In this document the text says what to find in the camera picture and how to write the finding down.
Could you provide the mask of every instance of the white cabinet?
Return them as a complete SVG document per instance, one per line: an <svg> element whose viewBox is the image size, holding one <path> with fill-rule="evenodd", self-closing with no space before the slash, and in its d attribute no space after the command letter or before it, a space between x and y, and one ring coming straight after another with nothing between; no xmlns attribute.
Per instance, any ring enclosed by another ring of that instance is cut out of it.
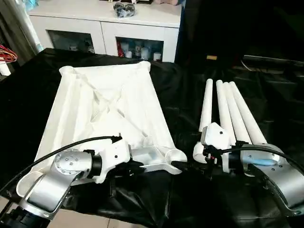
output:
<svg viewBox="0 0 304 228"><path fill-rule="evenodd" d="M149 60L153 54L164 62L175 60L181 5L137 4L134 16L117 18L107 1L47 0L29 15L44 48L117 56L123 44L135 58L141 58L138 50L149 50Z"/></svg>
<svg viewBox="0 0 304 228"><path fill-rule="evenodd" d="M118 56L117 43L123 42L139 46L154 45L155 52L161 53L163 62L174 62L178 39L178 28L131 25L111 22L101 22L104 33L105 50L108 55ZM149 48L149 60L153 59L153 52Z"/></svg>
<svg viewBox="0 0 304 228"><path fill-rule="evenodd" d="M80 50L105 54L99 21L30 16L44 48Z"/></svg>

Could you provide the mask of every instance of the glass cabinet door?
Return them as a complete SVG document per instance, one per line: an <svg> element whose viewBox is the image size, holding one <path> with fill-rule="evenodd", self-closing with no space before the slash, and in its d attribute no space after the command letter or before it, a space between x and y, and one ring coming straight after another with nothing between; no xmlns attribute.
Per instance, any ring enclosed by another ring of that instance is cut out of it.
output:
<svg viewBox="0 0 304 228"><path fill-rule="evenodd" d="M47 30L56 49L95 53L91 35L81 32Z"/></svg>
<svg viewBox="0 0 304 228"><path fill-rule="evenodd" d="M116 37L118 56L143 60L162 60L163 41Z"/></svg>
<svg viewBox="0 0 304 228"><path fill-rule="evenodd" d="M107 55L174 62L178 28L101 22Z"/></svg>
<svg viewBox="0 0 304 228"><path fill-rule="evenodd" d="M43 48L105 54L99 21L30 16Z"/></svg>

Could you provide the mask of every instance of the floor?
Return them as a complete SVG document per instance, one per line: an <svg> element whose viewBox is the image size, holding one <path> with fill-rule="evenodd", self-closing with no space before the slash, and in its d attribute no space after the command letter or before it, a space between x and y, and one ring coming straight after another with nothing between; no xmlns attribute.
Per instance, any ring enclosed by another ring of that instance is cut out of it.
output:
<svg viewBox="0 0 304 228"><path fill-rule="evenodd" d="M0 197L0 210L8 202L6 198ZM80 214L75 211L61 209L51 221L48 228L144 228L142 225L132 224L118 221L116 219L109 219L95 215Z"/></svg>

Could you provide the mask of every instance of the white foam roller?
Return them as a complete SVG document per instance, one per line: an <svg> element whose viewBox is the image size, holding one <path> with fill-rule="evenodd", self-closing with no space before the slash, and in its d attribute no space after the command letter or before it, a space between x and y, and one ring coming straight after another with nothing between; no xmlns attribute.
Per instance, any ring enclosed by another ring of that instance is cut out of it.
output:
<svg viewBox="0 0 304 228"><path fill-rule="evenodd" d="M230 138L230 145L236 144L236 137L234 135L233 126L231 122L231 117L229 113L229 108L226 100L226 94L223 86L222 80L218 80L217 83L217 94L218 94L218 112L220 126L225 129Z"/></svg>
<svg viewBox="0 0 304 228"><path fill-rule="evenodd" d="M242 116L238 110L237 103L233 97L230 85L228 82L224 83L224 89L226 94L226 99L228 103L229 113L231 116L231 121L234 129L234 133L236 135L237 140L245 141L251 144L250 137L248 135L247 129L243 122Z"/></svg>
<svg viewBox="0 0 304 228"><path fill-rule="evenodd" d="M211 123L212 86L213 86L213 80L209 78L206 81L203 107L202 107L202 110L201 110L200 123L199 123L200 124L199 125L199 131L200 132L202 132L204 127L206 127L207 125L209 125Z"/></svg>
<svg viewBox="0 0 304 228"><path fill-rule="evenodd" d="M254 119L250 109L248 108L242 94L238 90L237 85L234 82L230 82L229 85L231 87L234 99L238 105L237 107L241 113L242 119L245 123L245 126L247 128L252 143L253 144L267 143L263 133L261 132L261 129L257 125L257 122Z"/></svg>
<svg viewBox="0 0 304 228"><path fill-rule="evenodd" d="M206 81L205 94L203 100L203 107L200 116L199 132L203 131L203 128L211 123L212 114L212 86L213 80L208 79ZM197 142L193 148L193 159L200 163L206 163L205 156L203 155L204 146L201 142Z"/></svg>

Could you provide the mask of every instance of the black plastic sheet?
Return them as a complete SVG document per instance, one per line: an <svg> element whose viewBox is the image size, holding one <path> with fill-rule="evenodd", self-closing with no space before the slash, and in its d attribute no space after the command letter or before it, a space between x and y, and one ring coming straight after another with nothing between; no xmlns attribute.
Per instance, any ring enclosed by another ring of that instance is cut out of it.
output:
<svg viewBox="0 0 304 228"><path fill-rule="evenodd" d="M59 68L135 63L138 60L46 49L0 82L1 166L3 185L35 158L57 88ZM191 74L172 63L152 62L151 78L177 148L188 159L199 140L205 81L235 81L269 143L304 164L304 84L293 73L266 74L207 67ZM216 89L212 121L219 123ZM165 171L74 186L67 209L120 219L147 227L289 227L259 180L223 174L212 182L197 173ZM12 186L4 194L18 201Z"/></svg>

